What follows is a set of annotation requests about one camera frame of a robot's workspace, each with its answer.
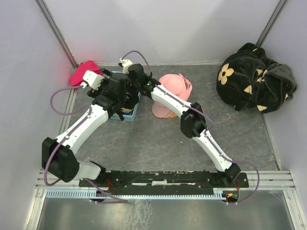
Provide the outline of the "black and tan hat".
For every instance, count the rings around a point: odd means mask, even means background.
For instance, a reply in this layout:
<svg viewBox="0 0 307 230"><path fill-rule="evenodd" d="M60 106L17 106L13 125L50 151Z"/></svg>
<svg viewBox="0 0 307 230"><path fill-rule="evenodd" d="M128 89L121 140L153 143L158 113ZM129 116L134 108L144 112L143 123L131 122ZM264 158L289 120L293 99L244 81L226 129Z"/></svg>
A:
<svg viewBox="0 0 307 230"><path fill-rule="evenodd" d="M129 92L126 94L126 101L121 108L121 111L123 114L128 115L131 113L136 106L136 104L139 102L139 96L137 92Z"/></svg>

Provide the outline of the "blue perforated plastic basket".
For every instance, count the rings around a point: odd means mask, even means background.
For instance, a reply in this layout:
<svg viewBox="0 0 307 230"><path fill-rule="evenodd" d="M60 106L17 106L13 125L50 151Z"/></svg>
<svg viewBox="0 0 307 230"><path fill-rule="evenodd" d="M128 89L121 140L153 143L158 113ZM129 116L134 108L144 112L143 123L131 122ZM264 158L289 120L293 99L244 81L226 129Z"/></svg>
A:
<svg viewBox="0 0 307 230"><path fill-rule="evenodd" d="M112 73L121 73L121 71L111 71ZM140 101L140 97L141 97L141 93L138 92L138 99ZM123 117L125 121L131 121L133 122L137 113L137 109L139 106L139 102L135 104L134 108L132 110L128 110L128 109L123 109ZM120 120L120 117L118 114L114 114L113 116L111 116L111 119L115 119L115 120Z"/></svg>

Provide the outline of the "pink cap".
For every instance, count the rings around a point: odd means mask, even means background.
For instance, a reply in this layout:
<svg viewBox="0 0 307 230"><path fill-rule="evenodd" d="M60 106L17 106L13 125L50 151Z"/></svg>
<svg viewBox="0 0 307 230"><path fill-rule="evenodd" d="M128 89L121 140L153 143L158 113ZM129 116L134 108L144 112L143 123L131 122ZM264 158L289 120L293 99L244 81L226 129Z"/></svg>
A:
<svg viewBox="0 0 307 230"><path fill-rule="evenodd" d="M192 84L182 74L166 74L159 79L160 83L165 86L167 90L179 97L180 99L187 101L192 91ZM153 114L158 109L168 109L160 102L154 102L152 106Z"/></svg>
<svg viewBox="0 0 307 230"><path fill-rule="evenodd" d="M158 109L154 114L158 118L168 118L170 115L172 115L174 112L169 109Z"/></svg>

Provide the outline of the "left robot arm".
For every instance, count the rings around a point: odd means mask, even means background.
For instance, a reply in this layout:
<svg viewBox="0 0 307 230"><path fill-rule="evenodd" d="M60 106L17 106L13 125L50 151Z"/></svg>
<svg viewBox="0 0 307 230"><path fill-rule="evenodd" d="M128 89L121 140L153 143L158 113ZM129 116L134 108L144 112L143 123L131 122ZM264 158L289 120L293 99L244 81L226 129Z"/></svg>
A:
<svg viewBox="0 0 307 230"><path fill-rule="evenodd" d="M54 139L46 138L42 143L42 167L47 186L54 185L47 180L49 173L66 183L74 178L85 178L101 187L106 182L102 166L78 161L76 154L89 136L113 114L123 117L122 108L128 99L131 80L125 73L110 72L106 78L88 70L78 88L86 87L90 87L90 96L94 100L84 106L85 114L62 134Z"/></svg>

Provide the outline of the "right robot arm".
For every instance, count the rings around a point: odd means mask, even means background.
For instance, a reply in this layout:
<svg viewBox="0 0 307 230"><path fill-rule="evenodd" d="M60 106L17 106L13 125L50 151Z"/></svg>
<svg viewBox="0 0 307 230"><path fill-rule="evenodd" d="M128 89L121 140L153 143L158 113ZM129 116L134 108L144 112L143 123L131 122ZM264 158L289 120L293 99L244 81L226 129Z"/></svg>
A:
<svg viewBox="0 0 307 230"><path fill-rule="evenodd" d="M165 107L180 118L180 130L184 136L196 141L213 161L220 176L220 182L225 187L232 187L237 183L241 172L237 163L224 153L213 139L206 122L211 121L199 103L190 103L192 85L181 74L167 74L160 80L144 72L141 64L131 64L123 68L123 73L131 79L131 84L141 92Z"/></svg>

